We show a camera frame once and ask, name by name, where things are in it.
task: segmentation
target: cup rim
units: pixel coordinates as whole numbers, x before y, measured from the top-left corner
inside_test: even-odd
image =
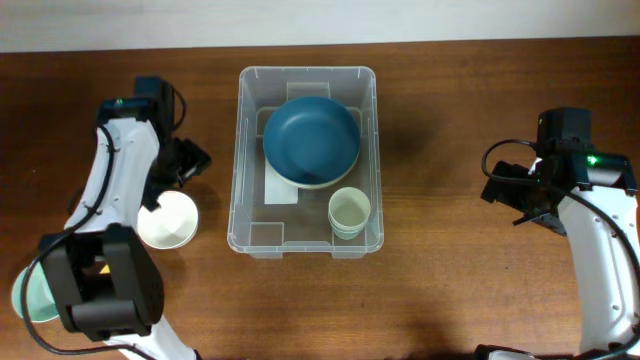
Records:
[[[333,215],[331,214],[331,202],[335,199],[335,196],[338,195],[338,193],[346,192],[346,191],[354,191],[354,190],[356,192],[359,192],[360,194],[364,195],[364,197],[367,199],[367,202],[368,202],[369,206],[367,207],[367,211],[365,213],[364,220],[360,224],[355,225],[355,226],[348,226],[348,225],[340,224],[333,217]],[[327,210],[329,211],[329,221],[331,221],[332,224],[335,224],[336,227],[339,228],[340,230],[346,230],[346,231],[353,231],[353,230],[358,230],[358,229],[361,230],[367,224],[367,221],[369,220],[369,217],[371,216],[371,199],[369,199],[369,197],[367,196],[367,194],[364,193],[364,191],[362,191],[362,190],[360,190],[358,188],[355,188],[355,187],[347,186],[347,187],[343,187],[343,188],[340,188],[340,189],[336,190],[333,193],[333,195],[331,195],[331,198],[329,198],[329,206],[328,206]]]

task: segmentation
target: white cup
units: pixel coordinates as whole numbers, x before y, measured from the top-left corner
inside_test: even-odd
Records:
[[[18,278],[13,283],[13,289],[11,290],[11,303],[13,304],[13,310],[15,310],[18,316],[22,317],[22,306],[20,306],[20,289],[22,288],[22,282],[24,274],[27,269],[22,270]],[[58,317],[58,309],[56,309],[56,303],[53,301],[53,295],[49,284],[44,275],[42,265],[38,263],[31,273],[29,278],[29,284],[27,285],[27,309],[29,309],[29,316],[34,323],[42,323],[51,321]]]
[[[351,240],[367,224],[371,203],[365,193],[352,187],[342,188],[329,199],[329,222],[337,237]]]
[[[175,249],[186,245],[198,230],[198,207],[179,191],[165,191],[158,197],[160,206],[138,212],[138,236],[156,249]]]

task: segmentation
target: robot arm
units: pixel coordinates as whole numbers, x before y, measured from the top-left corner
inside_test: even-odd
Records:
[[[39,249],[49,251],[65,237],[41,263],[68,331],[92,341],[135,345],[156,359],[197,359],[162,315],[162,278],[136,235],[141,204],[152,210],[164,189],[182,186],[210,163],[195,144],[172,137],[173,99],[168,83],[138,78],[134,98],[103,103],[89,180],[65,225],[75,231],[45,235]],[[99,207],[92,209],[102,191]],[[108,273],[99,272],[104,265]]]
[[[573,193],[596,205],[624,229],[634,249],[631,256],[638,258],[635,197],[602,186],[591,191],[576,187]],[[638,287],[625,249],[600,217],[572,199],[563,199],[558,213],[567,230],[580,291],[580,351],[609,350],[627,343],[638,323]],[[640,348],[636,345],[627,353],[640,356]]]
[[[610,358],[629,345],[624,354],[640,356],[635,334],[640,313],[637,185],[629,160],[595,151],[590,114],[582,109],[542,113],[532,147],[538,155],[533,168],[499,162],[482,198],[521,211],[524,215],[514,225],[533,221],[568,237],[582,308],[579,357]],[[576,200],[586,200],[602,214]],[[622,230],[624,243],[610,221]],[[481,345],[476,357],[515,360],[531,355]]]

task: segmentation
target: wooden table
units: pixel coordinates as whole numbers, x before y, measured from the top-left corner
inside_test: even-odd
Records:
[[[0,55],[2,357],[57,358],[28,337],[11,285],[85,184],[101,100],[130,95],[143,74],[182,92],[189,114],[178,135],[213,158],[186,187],[201,210],[197,237],[149,250],[167,318],[205,358],[430,359],[479,343],[575,352],[569,244],[535,225],[514,228],[516,211],[483,202],[480,156],[498,140],[535,139],[540,112],[571,105],[593,111],[599,149],[640,166],[639,60],[640,38]],[[229,248],[238,75],[249,65],[376,72],[386,232],[378,252],[260,261]],[[492,161],[528,164],[532,155],[512,146]],[[59,346],[91,345],[59,321],[38,329]]]

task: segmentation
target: clear plastic bin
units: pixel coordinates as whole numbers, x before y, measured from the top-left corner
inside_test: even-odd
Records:
[[[382,246],[382,191],[376,80],[367,67],[249,67],[240,74],[236,151],[229,212],[229,246],[255,258],[281,258],[285,252],[328,252],[334,258],[360,258]],[[346,106],[358,123],[360,155],[337,184],[298,189],[295,204],[265,204],[262,135],[271,114],[289,100],[324,96]],[[371,216],[353,240],[341,240],[327,218],[331,195],[352,186],[371,200]]]

